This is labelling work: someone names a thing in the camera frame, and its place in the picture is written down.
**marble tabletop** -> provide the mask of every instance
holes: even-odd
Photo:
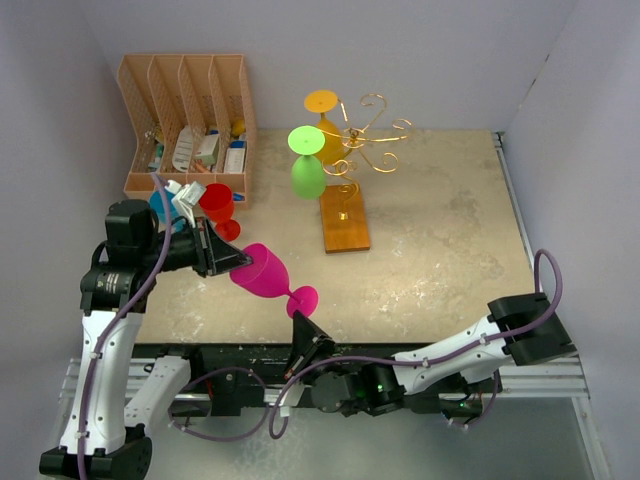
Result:
[[[266,244],[287,265],[292,289],[314,286],[320,304],[312,319],[336,341],[438,341],[479,320],[489,301],[532,290],[490,132],[417,130],[388,148],[400,159],[392,174],[360,157],[354,177],[371,250],[332,255],[318,201],[291,189],[288,133],[260,131],[253,204],[234,215],[242,226],[234,244]],[[367,154],[377,158],[380,148]],[[228,275],[163,273],[137,342],[289,342],[285,304],[254,297]]]

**small box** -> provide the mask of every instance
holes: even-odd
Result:
[[[218,133],[207,135],[200,142],[200,147],[196,152],[196,160],[205,167],[215,165],[218,160]]]
[[[238,140],[231,142],[224,162],[224,173],[242,173],[244,171],[244,155],[246,151],[245,142]]]

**pink wine glass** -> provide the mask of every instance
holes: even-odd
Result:
[[[254,243],[243,250],[253,259],[251,265],[233,270],[229,276],[236,285],[258,297],[275,298],[289,296],[287,315],[293,318],[298,310],[310,316],[318,306],[318,292],[304,286],[292,292],[289,289],[289,272],[275,253],[261,243]]]

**wooden stand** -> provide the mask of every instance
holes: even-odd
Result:
[[[347,202],[348,217],[340,219],[342,202],[347,195],[350,194],[342,193],[338,185],[331,185],[320,197],[324,250],[327,253],[356,252],[371,248],[362,192],[358,191]]]

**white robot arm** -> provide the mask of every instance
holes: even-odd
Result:
[[[144,479],[151,436],[175,396],[204,373],[197,346],[168,347],[125,406],[129,363],[150,290],[138,292],[151,277],[151,266],[162,263],[160,271],[191,267],[201,276],[214,276],[252,262],[221,240],[207,220],[193,216],[204,191],[200,185],[169,182],[166,188],[174,193],[173,203],[189,228],[162,234],[170,236],[162,253],[157,218],[154,222],[146,202],[127,200],[109,209],[107,241],[94,253],[81,282],[84,345],[77,394],[60,444],[41,456],[42,474],[84,479],[89,478],[86,470],[93,478]],[[103,250],[106,262],[100,261]],[[542,293],[496,300],[489,304],[490,315],[457,335],[392,358],[336,357],[335,342],[296,312],[284,369],[287,383],[281,389],[270,385],[265,403],[278,407],[271,409],[273,419],[278,410],[288,410],[282,407],[295,406],[308,389],[312,405],[321,411],[380,415],[403,408],[412,397],[452,376],[474,384],[510,360],[525,365],[567,355],[575,347],[554,313],[556,297],[553,305]],[[114,323],[114,312],[120,309],[122,314],[132,298],[138,298],[135,305]],[[272,436],[282,433],[272,431]]]

